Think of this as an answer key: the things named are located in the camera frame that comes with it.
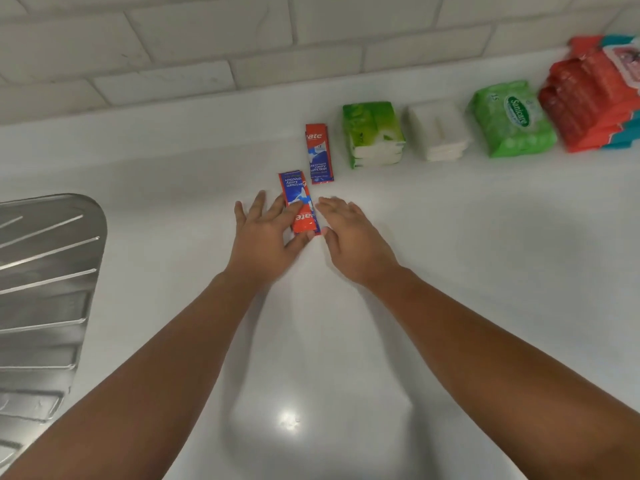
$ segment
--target white tissue stack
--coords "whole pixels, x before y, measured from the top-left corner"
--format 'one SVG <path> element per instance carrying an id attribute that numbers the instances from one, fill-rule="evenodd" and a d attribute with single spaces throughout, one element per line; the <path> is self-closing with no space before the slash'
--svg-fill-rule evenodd
<path id="1" fill-rule="evenodd" d="M 448 100 L 409 106 L 420 153 L 430 162 L 457 160 L 473 141 L 462 113 Z"/>

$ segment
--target forearm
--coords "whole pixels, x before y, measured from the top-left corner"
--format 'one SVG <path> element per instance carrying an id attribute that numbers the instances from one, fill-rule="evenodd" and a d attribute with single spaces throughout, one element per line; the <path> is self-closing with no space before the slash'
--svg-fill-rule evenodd
<path id="1" fill-rule="evenodd" d="M 635 411 L 407 269 L 372 291 L 453 398 L 530 478 L 571 478 L 586 465 L 592 474 L 621 465 L 640 474 Z"/>
<path id="2" fill-rule="evenodd" d="M 256 289 L 226 274 L 85 396 L 6 480 L 164 476 L 218 378 Z"/>

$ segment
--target stainless steel sink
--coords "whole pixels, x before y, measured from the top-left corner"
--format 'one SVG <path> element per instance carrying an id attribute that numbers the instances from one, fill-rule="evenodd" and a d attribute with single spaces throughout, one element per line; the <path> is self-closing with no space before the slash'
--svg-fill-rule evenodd
<path id="1" fill-rule="evenodd" d="M 0 203 L 0 467 L 70 391 L 106 233 L 100 206 L 81 195 Z"/>

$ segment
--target hand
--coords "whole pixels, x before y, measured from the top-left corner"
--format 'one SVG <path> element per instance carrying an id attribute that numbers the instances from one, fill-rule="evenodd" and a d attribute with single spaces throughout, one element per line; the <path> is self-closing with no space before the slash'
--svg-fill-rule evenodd
<path id="1" fill-rule="evenodd" d="M 371 289 L 400 268 L 391 247 L 356 204 L 320 197 L 316 209 L 332 227 L 323 229 L 331 260 L 348 279 Z"/>
<path id="2" fill-rule="evenodd" d="M 265 191 L 260 191 L 246 215 L 242 202 L 236 202 L 236 240 L 225 270 L 258 288 L 276 281 L 315 236 L 313 231 L 301 233 L 285 246 L 282 234 L 293 224 L 303 203 L 297 201 L 285 210 L 284 196 L 280 195 L 263 216 L 265 197 Z"/>

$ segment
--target brick wall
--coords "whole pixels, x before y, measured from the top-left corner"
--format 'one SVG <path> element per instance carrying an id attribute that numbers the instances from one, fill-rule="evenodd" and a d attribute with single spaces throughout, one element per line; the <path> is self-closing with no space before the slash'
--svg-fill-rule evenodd
<path id="1" fill-rule="evenodd" d="M 0 124 L 638 31 L 640 0 L 0 0 Z"/>

